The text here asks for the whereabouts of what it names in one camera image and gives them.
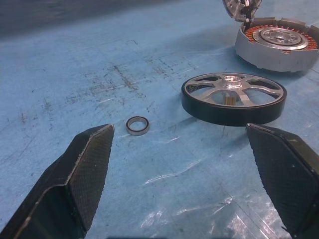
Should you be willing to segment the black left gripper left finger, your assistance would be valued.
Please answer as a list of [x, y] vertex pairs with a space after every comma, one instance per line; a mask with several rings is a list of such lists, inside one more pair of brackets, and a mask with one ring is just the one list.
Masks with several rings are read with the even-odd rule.
[[114, 125], [76, 135], [41, 175], [0, 233], [2, 239], [83, 239], [104, 189]]

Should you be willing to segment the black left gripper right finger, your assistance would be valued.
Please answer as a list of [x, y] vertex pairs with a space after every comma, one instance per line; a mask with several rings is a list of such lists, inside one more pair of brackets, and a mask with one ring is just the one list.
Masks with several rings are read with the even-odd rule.
[[319, 156], [298, 135], [248, 124], [259, 175], [284, 229], [294, 239], [319, 237]]

